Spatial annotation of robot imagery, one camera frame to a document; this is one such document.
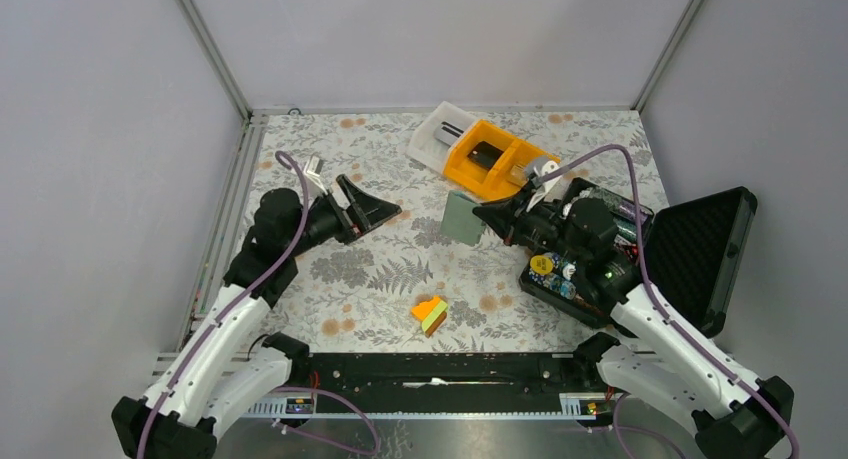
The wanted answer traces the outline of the orange green sticky notes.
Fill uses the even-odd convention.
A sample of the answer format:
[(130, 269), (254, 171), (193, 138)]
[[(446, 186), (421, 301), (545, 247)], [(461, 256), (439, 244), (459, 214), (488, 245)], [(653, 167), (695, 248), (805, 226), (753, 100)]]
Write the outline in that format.
[(447, 318), (447, 311), (447, 302), (440, 296), (433, 296), (413, 306), (410, 313), (419, 321), (423, 334), (431, 337)]

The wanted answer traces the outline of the white plastic bin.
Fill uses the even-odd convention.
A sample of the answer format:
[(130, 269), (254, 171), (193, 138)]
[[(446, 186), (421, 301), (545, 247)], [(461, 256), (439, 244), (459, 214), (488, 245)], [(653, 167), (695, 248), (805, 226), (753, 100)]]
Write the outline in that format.
[(406, 154), (442, 174), (450, 153), (478, 120), (470, 112), (443, 101), (415, 129)]

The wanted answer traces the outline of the black credit card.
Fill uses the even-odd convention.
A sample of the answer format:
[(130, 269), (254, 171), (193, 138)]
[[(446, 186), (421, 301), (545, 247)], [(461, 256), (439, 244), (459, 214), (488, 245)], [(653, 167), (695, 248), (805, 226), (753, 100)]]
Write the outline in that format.
[(471, 151), (467, 154), (467, 158), (473, 164), (483, 168), (484, 170), (491, 170), (500, 160), (502, 155), (502, 149), (499, 149), (487, 141), (481, 141), (471, 149)]

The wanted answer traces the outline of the yellow plastic divided bin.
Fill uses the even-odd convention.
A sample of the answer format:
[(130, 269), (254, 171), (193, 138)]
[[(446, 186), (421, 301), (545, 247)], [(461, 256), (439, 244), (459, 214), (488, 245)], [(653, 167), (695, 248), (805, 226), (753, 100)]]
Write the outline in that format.
[[(467, 154), (481, 141), (503, 150), (491, 170), (473, 164)], [(478, 120), (449, 155), (443, 175), (484, 201), (509, 197), (527, 182), (524, 169), (535, 159), (558, 162), (559, 158), (486, 120)]]

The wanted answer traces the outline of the black poker chip case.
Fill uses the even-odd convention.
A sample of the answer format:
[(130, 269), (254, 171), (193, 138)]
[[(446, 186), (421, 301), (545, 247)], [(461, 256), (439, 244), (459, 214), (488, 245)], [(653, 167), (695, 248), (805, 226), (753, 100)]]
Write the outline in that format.
[(619, 229), (615, 247), (632, 262), (645, 258), (650, 281), (690, 324), (713, 338), (724, 328), (740, 261), (758, 208), (745, 187), (681, 203), (659, 213), (642, 206), (646, 251), (636, 245), (633, 202), (583, 178), (564, 201), (604, 201)]

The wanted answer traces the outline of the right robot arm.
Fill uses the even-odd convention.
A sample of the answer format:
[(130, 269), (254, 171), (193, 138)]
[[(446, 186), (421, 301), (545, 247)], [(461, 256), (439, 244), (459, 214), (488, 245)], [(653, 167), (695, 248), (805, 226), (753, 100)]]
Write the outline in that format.
[(778, 376), (762, 379), (692, 326), (650, 282), (644, 265), (614, 246), (618, 228), (599, 199), (568, 208), (529, 207), (516, 197), (474, 208), (507, 245), (540, 247), (575, 265), (579, 296), (607, 314), (659, 358), (640, 365), (616, 339), (599, 335), (600, 352), (578, 358), (575, 381), (597, 391), (621, 389), (692, 433), (707, 458), (764, 458), (782, 440), (800, 443), (790, 421), (794, 392)]

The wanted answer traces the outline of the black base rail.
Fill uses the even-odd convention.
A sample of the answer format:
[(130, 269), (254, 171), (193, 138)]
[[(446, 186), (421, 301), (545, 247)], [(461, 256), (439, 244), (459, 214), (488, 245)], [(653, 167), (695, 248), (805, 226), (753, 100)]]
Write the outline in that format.
[(309, 353), (272, 391), (286, 419), (588, 419), (620, 396), (583, 352)]

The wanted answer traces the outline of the green card holder wallet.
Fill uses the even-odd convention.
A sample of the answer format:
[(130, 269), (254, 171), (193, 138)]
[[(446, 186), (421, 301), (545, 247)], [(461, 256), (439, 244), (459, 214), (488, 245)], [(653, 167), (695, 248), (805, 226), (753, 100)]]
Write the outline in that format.
[(480, 243), (486, 223), (476, 216), (473, 210), (481, 203), (462, 191), (448, 193), (440, 233), (453, 241), (476, 246)]

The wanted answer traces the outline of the yellow dealer button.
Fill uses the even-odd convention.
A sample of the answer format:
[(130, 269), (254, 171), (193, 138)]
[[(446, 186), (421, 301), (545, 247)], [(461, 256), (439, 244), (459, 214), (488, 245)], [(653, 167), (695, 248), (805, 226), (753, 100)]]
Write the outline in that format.
[(546, 276), (555, 270), (556, 263), (548, 255), (535, 255), (530, 259), (529, 267), (534, 275)]

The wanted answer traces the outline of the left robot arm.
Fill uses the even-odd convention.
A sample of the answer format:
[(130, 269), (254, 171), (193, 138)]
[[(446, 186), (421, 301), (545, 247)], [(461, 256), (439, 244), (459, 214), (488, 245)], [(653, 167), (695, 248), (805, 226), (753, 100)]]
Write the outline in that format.
[(220, 439), (273, 389), (309, 380), (309, 347), (283, 333), (266, 337), (258, 354), (223, 375), (246, 335), (276, 306), (298, 274), (297, 256), (333, 239), (350, 244), (399, 215), (400, 205), (336, 182), (301, 199), (288, 188), (265, 193), (240, 251), (224, 275), (212, 309), (185, 348), (139, 399), (121, 398), (111, 418), (129, 458), (211, 458)]

